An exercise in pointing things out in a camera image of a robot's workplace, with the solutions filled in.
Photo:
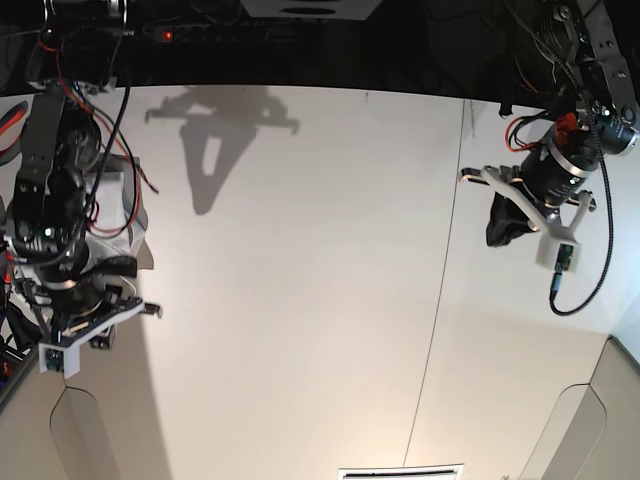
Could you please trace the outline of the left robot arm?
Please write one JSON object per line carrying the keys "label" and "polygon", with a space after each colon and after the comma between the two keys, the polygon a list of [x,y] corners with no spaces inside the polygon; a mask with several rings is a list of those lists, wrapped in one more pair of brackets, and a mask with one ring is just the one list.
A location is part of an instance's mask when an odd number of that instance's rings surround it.
{"label": "left robot arm", "polygon": [[537,1],[504,4],[508,25],[507,79],[540,101],[540,110],[513,117],[506,149],[524,156],[514,166],[466,168],[481,185],[495,179],[485,231],[503,247],[536,231],[567,237],[566,204],[588,197],[583,186],[606,156],[622,155],[639,136],[639,108],[628,65],[601,2]]}

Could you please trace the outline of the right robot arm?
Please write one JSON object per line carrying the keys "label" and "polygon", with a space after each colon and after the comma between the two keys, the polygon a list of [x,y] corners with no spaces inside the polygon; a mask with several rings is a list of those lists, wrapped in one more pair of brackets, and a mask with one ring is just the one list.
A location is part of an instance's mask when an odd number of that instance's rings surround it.
{"label": "right robot arm", "polygon": [[1,314],[21,296],[35,340],[54,355],[107,349],[117,326],[161,309],[124,288],[137,276],[147,178],[126,143],[128,100],[115,114],[100,94],[131,89],[126,46],[140,33],[139,1],[5,1],[1,88],[33,90],[1,115],[18,162],[1,217]]}

